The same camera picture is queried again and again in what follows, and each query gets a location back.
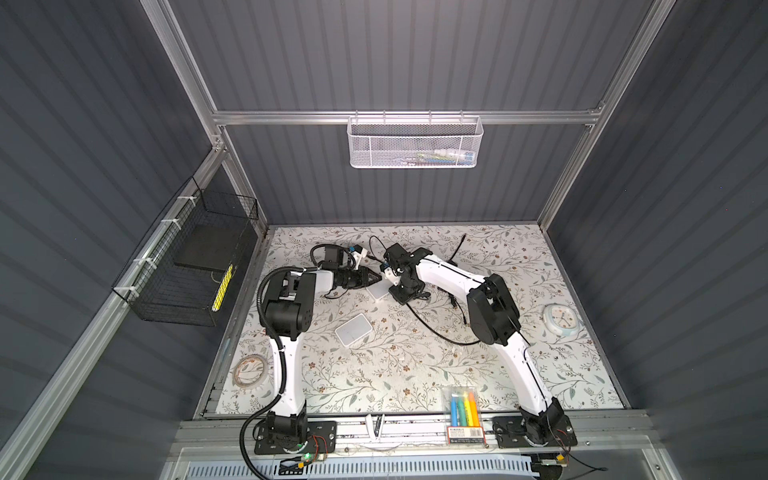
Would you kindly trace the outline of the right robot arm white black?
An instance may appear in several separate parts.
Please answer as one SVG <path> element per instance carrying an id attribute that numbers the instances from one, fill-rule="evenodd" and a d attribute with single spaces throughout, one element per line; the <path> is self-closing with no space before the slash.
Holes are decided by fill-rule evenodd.
<path id="1" fill-rule="evenodd" d="M 515 388 L 526 439 L 534 446 L 564 445 L 567 436 L 560 428 L 567 416 L 529 353 L 519 309 L 504 279 L 471 273 L 423 247 L 409 252 L 398 243 L 385 251 L 384 263 L 398 278 L 389 292 L 402 305 L 424 293 L 428 284 L 466 301 L 472 332 L 493 347 Z"/>

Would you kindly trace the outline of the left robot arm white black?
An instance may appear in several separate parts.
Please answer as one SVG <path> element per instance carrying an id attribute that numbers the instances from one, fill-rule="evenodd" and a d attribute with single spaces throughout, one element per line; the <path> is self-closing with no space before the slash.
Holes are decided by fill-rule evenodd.
<path id="1" fill-rule="evenodd" d="M 265 407 L 265 436 L 296 443 L 308 435 L 307 404 L 301 387 L 300 350 L 313 319 L 315 298 L 338 288 L 362 289 L 382 280 L 362 264 L 368 251 L 359 244 L 342 247 L 319 244 L 324 251 L 310 267 L 283 266 L 271 270 L 256 292 L 260 324 L 269 337 L 274 361 L 275 398 Z"/>

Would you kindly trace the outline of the floral table mat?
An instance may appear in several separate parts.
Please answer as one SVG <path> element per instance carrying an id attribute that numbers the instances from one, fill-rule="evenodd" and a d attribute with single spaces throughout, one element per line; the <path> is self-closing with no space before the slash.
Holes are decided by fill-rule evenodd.
<path id="1" fill-rule="evenodd" d="M 574 299 L 541 229 L 533 224 L 279 227 L 263 265 L 307 266 L 319 244 L 372 247 L 381 256 L 398 243 L 430 249 L 481 275 L 501 275 L 521 313 L 530 353 L 549 390 L 568 410 L 619 409 L 623 403 L 589 331 L 559 338 L 542 319 L 546 305 Z M 364 314 L 373 331 L 344 347 L 335 330 Z M 464 306 L 433 290 L 429 300 L 402 306 L 375 302 L 365 290 L 317 299 L 300 351 L 301 385 L 310 412 L 440 412 L 443 390 L 476 389 L 485 411 L 511 410 L 518 398 L 497 354 L 476 342 Z"/>

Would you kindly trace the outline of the roll of clear tape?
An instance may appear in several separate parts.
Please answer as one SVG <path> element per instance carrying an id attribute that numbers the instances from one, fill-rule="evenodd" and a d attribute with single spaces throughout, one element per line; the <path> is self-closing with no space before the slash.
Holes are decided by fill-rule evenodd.
<path id="1" fill-rule="evenodd" d="M 261 355 L 242 357 L 232 369 L 233 384 L 242 389 L 259 386 L 269 373 L 269 363 Z"/>

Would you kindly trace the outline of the black pad in basket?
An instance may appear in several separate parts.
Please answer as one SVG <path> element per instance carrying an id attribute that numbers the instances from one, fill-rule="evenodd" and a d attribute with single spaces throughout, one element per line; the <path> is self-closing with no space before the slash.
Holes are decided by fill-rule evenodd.
<path id="1" fill-rule="evenodd" d="M 174 264 L 208 272 L 225 272 L 240 239 L 240 231 L 231 228 L 197 225 L 182 242 Z"/>

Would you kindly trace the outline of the white round clock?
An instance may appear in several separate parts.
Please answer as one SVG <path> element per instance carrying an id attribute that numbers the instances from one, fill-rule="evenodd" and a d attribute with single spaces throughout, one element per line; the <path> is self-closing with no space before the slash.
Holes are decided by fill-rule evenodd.
<path id="1" fill-rule="evenodd" d="M 582 327 L 577 311 L 567 305 L 546 305 L 542 311 L 542 319 L 546 329 L 559 338 L 577 335 Z"/>

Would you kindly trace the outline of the box of coloured markers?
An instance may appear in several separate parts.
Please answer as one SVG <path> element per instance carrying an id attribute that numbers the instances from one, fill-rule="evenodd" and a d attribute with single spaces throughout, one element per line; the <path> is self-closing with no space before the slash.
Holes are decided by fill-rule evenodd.
<path id="1" fill-rule="evenodd" d="M 448 415 L 445 433 L 449 445 L 486 444 L 479 399 L 473 387 L 446 387 L 443 405 Z"/>

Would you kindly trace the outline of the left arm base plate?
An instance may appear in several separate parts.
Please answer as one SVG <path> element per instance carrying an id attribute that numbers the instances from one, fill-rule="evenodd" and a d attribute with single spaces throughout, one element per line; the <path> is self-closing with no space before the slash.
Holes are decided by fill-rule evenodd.
<path id="1" fill-rule="evenodd" d="M 261 420 L 251 434 L 255 441 L 252 452 L 256 455 L 334 453 L 337 427 L 334 421 L 310 421 L 298 429 L 290 426 L 278 429 Z"/>

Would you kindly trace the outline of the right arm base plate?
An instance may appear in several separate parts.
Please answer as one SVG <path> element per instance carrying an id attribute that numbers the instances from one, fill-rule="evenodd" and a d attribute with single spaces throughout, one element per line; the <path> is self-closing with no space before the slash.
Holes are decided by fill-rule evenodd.
<path id="1" fill-rule="evenodd" d="M 492 418 L 492 434 L 500 448 L 574 447 L 578 439 L 567 416 L 549 423 L 527 422 L 521 414 Z"/>

